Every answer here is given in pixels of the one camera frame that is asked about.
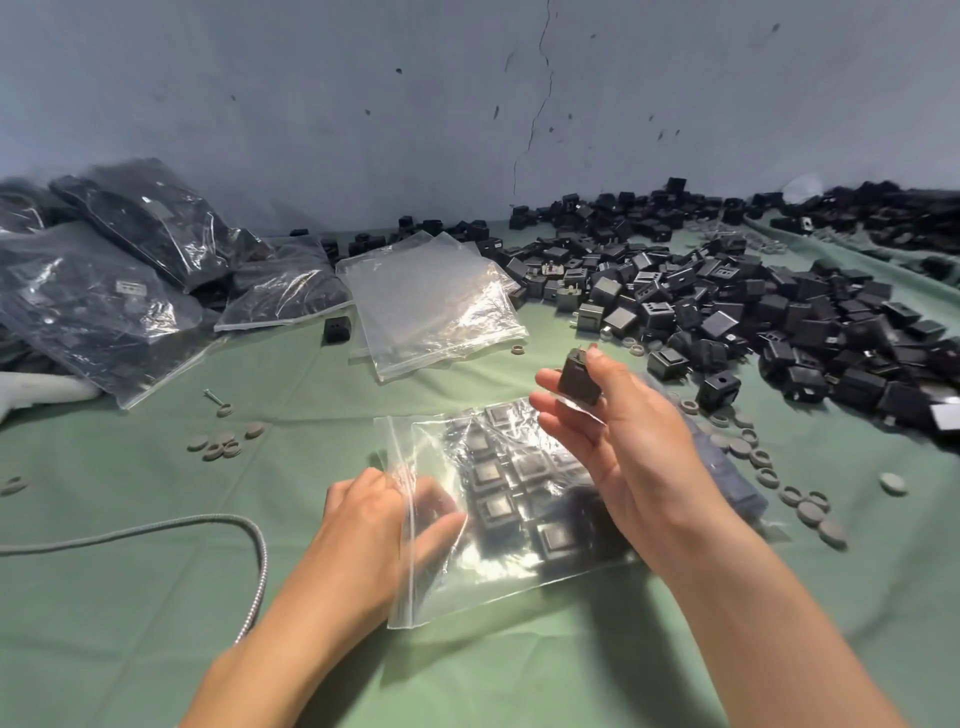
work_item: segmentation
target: clear plastic bag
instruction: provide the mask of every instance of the clear plastic bag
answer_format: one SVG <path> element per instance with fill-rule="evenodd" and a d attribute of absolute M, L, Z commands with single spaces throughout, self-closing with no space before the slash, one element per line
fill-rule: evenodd
<path fill-rule="evenodd" d="M 767 500 L 686 418 L 701 461 L 732 508 L 753 522 Z M 407 497 L 403 542 L 443 513 L 413 498 L 434 478 L 468 525 L 443 558 L 416 570 L 406 547 L 388 626 L 404 629 L 561 579 L 636 559 L 587 470 L 537 423 L 527 399 L 452 415 L 375 421 L 387 468 Z"/>
<path fill-rule="evenodd" d="M 184 293 L 222 278 L 256 247 L 252 233 L 229 228 L 159 159 L 93 167 L 53 180 L 50 189 Z"/>
<path fill-rule="evenodd" d="M 315 235 L 265 238 L 233 274 L 217 331 L 274 327 L 350 304 L 347 287 Z"/>
<path fill-rule="evenodd" d="M 195 363 L 214 321 L 86 223 L 0 235 L 0 323 L 125 409 Z"/>
<path fill-rule="evenodd" d="M 418 233 L 341 260 L 337 274 L 381 381 L 527 335 L 497 266 L 446 234 Z"/>

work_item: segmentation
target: gray wall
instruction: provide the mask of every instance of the gray wall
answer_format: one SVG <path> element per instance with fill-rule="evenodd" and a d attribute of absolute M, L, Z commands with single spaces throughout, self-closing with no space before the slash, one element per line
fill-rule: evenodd
<path fill-rule="evenodd" d="M 260 231 L 960 186 L 958 40 L 956 0 L 14 0 L 0 175 L 155 155 Z"/>

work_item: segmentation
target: metal bolt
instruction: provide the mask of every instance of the metal bolt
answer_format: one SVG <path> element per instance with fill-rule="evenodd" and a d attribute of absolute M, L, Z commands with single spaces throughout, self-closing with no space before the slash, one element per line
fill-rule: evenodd
<path fill-rule="evenodd" d="M 217 404 L 219 404 L 221 407 L 224 406 L 224 401 L 221 400 L 219 397 L 217 397 L 215 394 L 213 394 L 213 393 L 212 393 L 210 390 L 208 390 L 208 389 L 204 389 L 204 397 L 208 398 L 209 400 L 215 401 L 215 402 L 216 402 Z"/>

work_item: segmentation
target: green table surface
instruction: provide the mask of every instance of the green table surface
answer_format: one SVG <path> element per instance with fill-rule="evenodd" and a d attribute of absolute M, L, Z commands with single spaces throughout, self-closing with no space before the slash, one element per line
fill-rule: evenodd
<path fill-rule="evenodd" d="M 505 232 L 521 244 L 552 229 Z M 692 233 L 676 235 L 685 251 Z M 958 324 L 958 293 L 828 244 L 791 238 L 777 263 L 828 253 L 897 285 L 896 297 Z M 107 398 L 14 413 L 0 434 L 0 541 L 49 542 L 206 512 L 254 519 L 270 549 L 268 601 L 315 532 L 329 483 L 378 462 L 372 419 L 527 394 L 577 341 L 540 302 L 509 346 L 378 384 L 351 344 L 321 346 L 323 322 L 237 336 L 132 411 Z M 601 344 L 633 366 L 643 359 Z M 822 490 L 850 549 L 823 544 L 775 498 L 778 553 L 823 604 L 916 726 L 960 716 L 960 468 L 911 432 L 886 432 L 831 402 L 795 408 L 741 365 L 736 405 L 754 414 L 783 482 Z M 236 412 L 217 420 L 210 388 Z M 691 385 L 677 389 L 693 392 Z M 199 433 L 269 423 L 232 460 L 186 451 Z M 749 465 L 738 462 L 750 478 Z M 901 474 L 907 497 L 879 473 Z M 54 555 L 0 559 L 0 725 L 170 728 L 250 605 L 255 559 L 229 526 L 198 526 Z M 336 599 L 336 594 L 329 595 Z M 790 680 L 790 675 L 783 675 Z M 643 566 L 600 571 L 412 632 L 380 630 L 311 701 L 302 726 L 719 726 L 723 712 L 684 617 Z"/>

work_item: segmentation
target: right hand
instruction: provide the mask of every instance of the right hand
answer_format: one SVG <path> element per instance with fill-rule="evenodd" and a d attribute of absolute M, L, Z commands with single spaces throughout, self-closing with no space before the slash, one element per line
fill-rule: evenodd
<path fill-rule="evenodd" d="M 604 394 L 592 409 L 597 419 L 537 391 L 530 403 L 540 426 L 584 464 L 613 522 L 650 568 L 661 576 L 682 568 L 714 526 L 739 518 L 667 398 L 595 346 L 587 350 L 587 370 Z M 559 382 L 556 370 L 537 372 L 537 384 L 549 392 Z"/>

